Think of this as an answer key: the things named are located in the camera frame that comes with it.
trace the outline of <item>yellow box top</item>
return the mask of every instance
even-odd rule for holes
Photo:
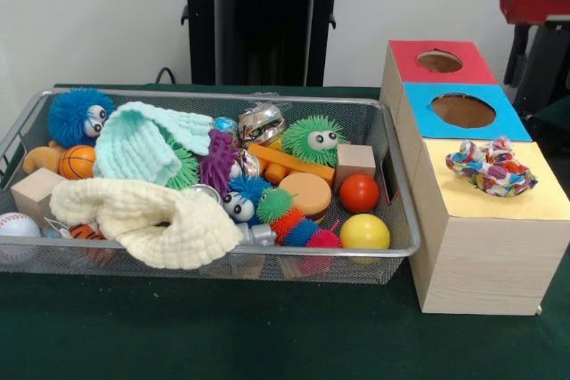
[[[474,141],[482,146],[488,141]],[[538,184],[514,198],[499,198],[477,189],[445,164],[461,140],[424,139],[447,212],[455,217],[570,220],[570,201],[536,142],[513,142],[515,158],[528,166]]]

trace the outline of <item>wire mesh basket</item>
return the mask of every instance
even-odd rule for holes
[[[63,92],[65,90],[53,89],[37,95],[0,143],[3,164],[0,165],[3,171],[0,214],[17,211],[10,188],[26,176],[21,169],[25,153],[49,142],[47,112],[53,99]],[[164,109],[211,117],[238,117],[257,101],[275,101],[274,97],[257,94],[105,93],[117,106],[137,100]],[[418,220],[388,109],[371,100],[279,97],[278,101],[286,103],[283,115],[289,123],[310,115],[326,115],[344,127],[344,134],[352,144],[373,148],[377,165],[375,179],[381,189],[374,214],[390,229],[389,249],[239,246],[208,266],[183,271],[148,267],[131,257],[115,241],[0,236],[0,271],[386,284],[403,258],[419,248]],[[322,227],[330,229],[337,220],[343,222],[349,217],[335,196]],[[13,249],[24,256],[17,263],[8,263],[2,256],[3,250]]]

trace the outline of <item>light blue cloth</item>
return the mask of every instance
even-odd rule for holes
[[[94,175],[166,185],[182,164],[165,140],[170,135],[186,150],[206,156],[212,117],[166,110],[140,101],[111,115],[95,145]]]

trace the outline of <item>red ball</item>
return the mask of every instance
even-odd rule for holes
[[[340,186],[340,202],[351,213],[368,213],[379,199],[378,184],[368,175],[350,175]]]

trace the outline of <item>knitted cloth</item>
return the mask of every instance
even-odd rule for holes
[[[240,229],[210,196],[137,180],[62,182],[53,189],[50,208],[68,225],[97,221],[105,238],[155,268],[197,269],[241,239]],[[170,225],[157,226],[163,222]]]
[[[94,174],[166,185],[182,164],[167,137],[197,155],[208,154],[212,117],[165,110],[134,101],[105,123],[95,146]]]
[[[538,182],[530,169],[515,159],[510,141],[504,137],[481,148],[465,140],[458,153],[447,155],[445,163],[454,173],[493,196],[512,198]]]

